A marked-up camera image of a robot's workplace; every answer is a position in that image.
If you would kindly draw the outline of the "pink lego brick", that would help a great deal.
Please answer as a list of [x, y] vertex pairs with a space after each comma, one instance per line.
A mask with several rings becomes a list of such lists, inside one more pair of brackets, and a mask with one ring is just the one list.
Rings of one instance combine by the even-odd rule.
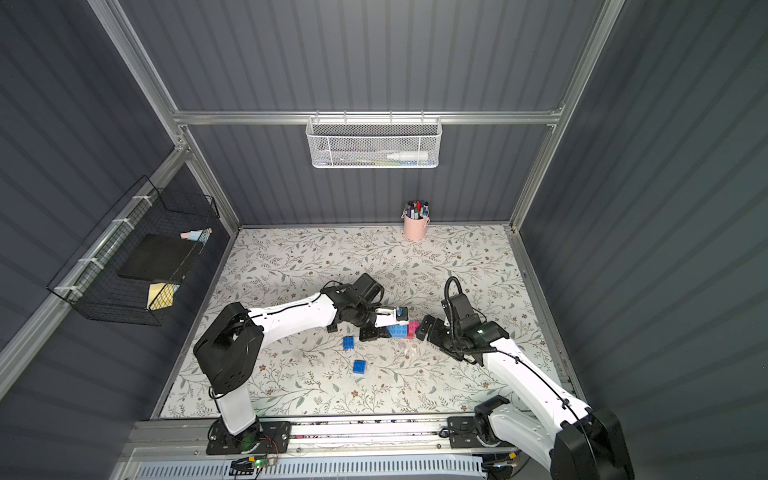
[[407, 337], [409, 339], [412, 339], [415, 337], [416, 332], [418, 330], [419, 323], [416, 321], [410, 321], [408, 324], [408, 330], [407, 330]]

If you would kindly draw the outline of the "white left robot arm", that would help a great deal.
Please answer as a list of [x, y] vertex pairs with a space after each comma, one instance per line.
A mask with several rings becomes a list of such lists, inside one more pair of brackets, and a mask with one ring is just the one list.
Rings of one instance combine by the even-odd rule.
[[209, 393], [227, 434], [237, 436], [257, 424], [247, 390], [260, 351], [286, 337], [315, 328], [350, 323], [363, 341], [386, 338], [390, 326], [407, 326], [409, 310], [384, 306], [351, 287], [328, 287], [304, 299], [266, 308], [239, 302], [224, 307], [193, 347], [209, 381]]

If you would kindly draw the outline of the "light blue long lego brick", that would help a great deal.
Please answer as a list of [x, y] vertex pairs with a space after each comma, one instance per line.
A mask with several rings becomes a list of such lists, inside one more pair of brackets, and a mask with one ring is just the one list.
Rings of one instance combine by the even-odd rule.
[[407, 338], [408, 326], [407, 325], [390, 325], [387, 326], [387, 331], [392, 338]]

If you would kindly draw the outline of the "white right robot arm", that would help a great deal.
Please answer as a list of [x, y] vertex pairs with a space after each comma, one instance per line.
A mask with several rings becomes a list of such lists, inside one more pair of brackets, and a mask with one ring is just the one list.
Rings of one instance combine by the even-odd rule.
[[575, 397], [527, 358], [494, 322], [471, 322], [458, 333], [425, 316], [416, 337], [457, 360], [487, 368], [530, 409], [527, 417], [499, 395], [475, 408], [475, 432], [489, 445], [507, 442], [546, 468], [553, 479], [633, 479], [634, 468], [618, 417]]

